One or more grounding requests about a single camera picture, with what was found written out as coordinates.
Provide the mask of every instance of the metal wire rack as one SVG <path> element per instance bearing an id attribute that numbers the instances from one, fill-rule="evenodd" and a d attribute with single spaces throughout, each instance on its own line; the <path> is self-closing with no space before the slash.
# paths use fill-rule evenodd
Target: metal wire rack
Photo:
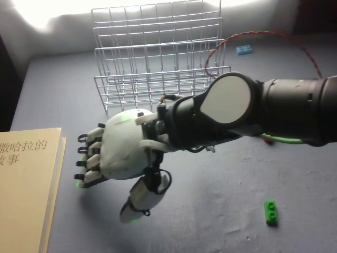
<path id="1" fill-rule="evenodd" d="M 138 108 L 140 103 L 152 110 L 165 92 L 204 92 L 211 83 L 204 63 L 222 41 L 220 9 L 221 1 L 210 8 L 203 0 L 93 9 L 101 75 L 95 84 L 105 111 L 116 105 Z M 207 69 L 212 75 L 231 70 L 224 66 L 224 55 L 222 48 L 212 58 Z"/>

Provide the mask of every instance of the white robotic hand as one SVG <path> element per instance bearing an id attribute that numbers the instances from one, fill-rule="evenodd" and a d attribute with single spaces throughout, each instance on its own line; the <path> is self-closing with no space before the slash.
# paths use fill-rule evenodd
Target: white robotic hand
<path id="1" fill-rule="evenodd" d="M 145 109 L 133 109 L 119 113 L 106 124 L 78 137 L 78 152 L 84 154 L 76 163 L 82 167 L 74 178 L 79 188 L 88 188 L 108 179 L 126 180 L 142 176 L 130 191 L 121 210 L 121 221 L 130 222 L 141 216 L 149 216 L 169 188 L 172 178 L 161 176 L 159 165 L 164 152 L 176 149 L 169 144 L 155 141 L 147 135 L 153 133 L 157 113 Z"/>

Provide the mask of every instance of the lego brick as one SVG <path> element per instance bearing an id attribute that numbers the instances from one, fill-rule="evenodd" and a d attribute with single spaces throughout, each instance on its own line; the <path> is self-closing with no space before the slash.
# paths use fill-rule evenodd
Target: lego brick
<path id="1" fill-rule="evenodd" d="M 252 53 L 252 48 L 249 45 L 238 46 L 236 48 L 236 53 L 237 53 L 237 55 L 251 54 Z"/>
<path id="2" fill-rule="evenodd" d="M 264 202 L 264 211 L 267 225 L 271 227 L 277 227 L 278 217 L 275 201 L 266 200 Z"/>

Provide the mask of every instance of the green tube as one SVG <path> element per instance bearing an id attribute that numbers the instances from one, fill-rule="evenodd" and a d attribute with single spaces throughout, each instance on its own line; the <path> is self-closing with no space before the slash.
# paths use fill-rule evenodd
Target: green tube
<path id="1" fill-rule="evenodd" d="M 266 133 L 263 133 L 261 136 L 263 138 L 268 139 L 268 140 L 275 141 L 275 142 L 281 142 L 281 143 L 285 143 L 285 144 L 304 144 L 304 142 L 302 140 L 299 140 L 299 139 L 289 139 L 289 138 L 275 137 L 275 136 L 268 135 Z"/>

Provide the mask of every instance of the green lego brick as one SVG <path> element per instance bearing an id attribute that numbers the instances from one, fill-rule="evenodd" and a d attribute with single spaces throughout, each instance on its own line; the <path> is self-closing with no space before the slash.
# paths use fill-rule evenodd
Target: green lego brick
<path id="1" fill-rule="evenodd" d="M 265 221 L 268 226 L 277 227 L 278 217 L 276 203 L 273 200 L 266 200 L 264 202 Z"/>

